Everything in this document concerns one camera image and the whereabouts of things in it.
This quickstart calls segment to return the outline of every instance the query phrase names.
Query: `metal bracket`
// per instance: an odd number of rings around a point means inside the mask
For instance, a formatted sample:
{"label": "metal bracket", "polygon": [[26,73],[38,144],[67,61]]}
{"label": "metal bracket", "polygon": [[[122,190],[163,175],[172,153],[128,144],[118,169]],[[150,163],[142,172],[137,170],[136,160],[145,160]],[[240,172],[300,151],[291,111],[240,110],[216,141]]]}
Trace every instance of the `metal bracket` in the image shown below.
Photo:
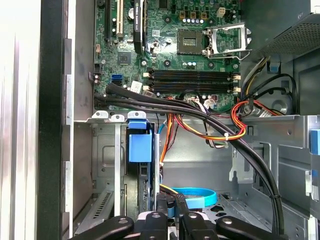
{"label": "metal bracket", "polygon": [[[239,29],[239,38],[240,38],[240,47],[236,49],[225,49],[222,52],[218,51],[218,38],[217,33],[218,31],[229,31],[233,29]],[[251,42],[251,38],[248,37],[248,35],[251,34],[251,31],[245,27],[244,22],[230,24],[230,25],[224,25],[224,26],[218,26],[218,27],[208,27],[202,32],[204,35],[206,35],[209,38],[209,45],[206,47],[205,50],[202,51],[202,55],[206,55],[208,59],[238,59],[239,61],[244,60],[246,57],[250,55],[250,52],[252,49],[247,49],[248,44]],[[247,52],[247,54],[240,58],[238,56],[216,56],[216,55],[222,55],[222,54],[231,54],[231,53],[240,53],[240,52]]]}
{"label": "metal bracket", "polygon": [[128,119],[147,119],[147,114],[144,111],[130,111]]}

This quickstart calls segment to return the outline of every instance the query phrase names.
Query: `pci express slot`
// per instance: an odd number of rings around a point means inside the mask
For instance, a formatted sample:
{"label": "pci express slot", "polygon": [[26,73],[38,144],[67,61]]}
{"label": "pci express slot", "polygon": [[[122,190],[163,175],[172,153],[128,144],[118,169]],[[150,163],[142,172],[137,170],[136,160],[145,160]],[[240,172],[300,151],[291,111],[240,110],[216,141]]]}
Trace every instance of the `pci express slot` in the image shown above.
{"label": "pci express slot", "polygon": [[154,81],[153,91],[155,93],[169,94],[182,93],[185,90],[197,90],[204,94],[227,94],[232,90],[232,83],[199,83],[199,82],[163,82]]}
{"label": "pci express slot", "polygon": [[105,1],[104,7],[104,40],[109,45],[111,40],[111,0]]}
{"label": "pci express slot", "polygon": [[152,76],[156,81],[170,82],[227,82],[232,76],[228,72],[214,71],[174,71],[174,70],[154,70]]}
{"label": "pci express slot", "polygon": [[124,0],[117,1],[116,35],[118,38],[124,37]]}

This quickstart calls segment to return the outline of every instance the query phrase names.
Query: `chip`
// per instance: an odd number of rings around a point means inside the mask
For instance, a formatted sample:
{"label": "chip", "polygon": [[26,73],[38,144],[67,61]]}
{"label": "chip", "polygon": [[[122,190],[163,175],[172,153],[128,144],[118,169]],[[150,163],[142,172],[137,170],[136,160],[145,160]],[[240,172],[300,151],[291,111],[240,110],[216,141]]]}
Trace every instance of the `chip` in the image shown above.
{"label": "chip", "polygon": [[202,33],[200,31],[179,30],[177,53],[180,55],[202,55]]}
{"label": "chip", "polygon": [[130,51],[118,51],[118,64],[130,65],[131,64],[131,52]]}

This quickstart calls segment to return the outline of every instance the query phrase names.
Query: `black ram slot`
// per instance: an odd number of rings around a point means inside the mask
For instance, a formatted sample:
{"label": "black ram slot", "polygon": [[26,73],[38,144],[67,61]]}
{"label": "black ram slot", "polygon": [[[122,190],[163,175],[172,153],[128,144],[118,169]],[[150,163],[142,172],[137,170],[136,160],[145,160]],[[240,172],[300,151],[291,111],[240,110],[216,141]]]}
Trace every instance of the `black ram slot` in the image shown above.
{"label": "black ram slot", "polygon": [[232,90],[232,84],[155,81],[152,88],[155,93],[161,94],[182,93],[189,89],[197,90],[204,94],[226,94]]}
{"label": "black ram slot", "polygon": [[231,79],[228,72],[214,71],[172,71],[172,70],[154,70],[152,73],[155,81],[212,81],[227,82]]}
{"label": "black ram slot", "polygon": [[104,8],[104,40],[110,44],[111,38],[111,0],[106,0]]}

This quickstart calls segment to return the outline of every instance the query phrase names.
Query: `expansion slot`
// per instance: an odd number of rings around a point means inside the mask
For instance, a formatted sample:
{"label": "expansion slot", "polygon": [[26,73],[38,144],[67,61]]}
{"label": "expansion slot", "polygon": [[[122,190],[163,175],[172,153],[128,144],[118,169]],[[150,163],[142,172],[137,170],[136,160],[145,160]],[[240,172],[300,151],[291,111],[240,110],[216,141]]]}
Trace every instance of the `expansion slot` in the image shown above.
{"label": "expansion slot", "polygon": [[104,8],[104,40],[107,45],[111,42],[111,17],[111,0],[106,0]]}
{"label": "expansion slot", "polygon": [[124,37],[124,0],[117,2],[116,35],[118,38]]}

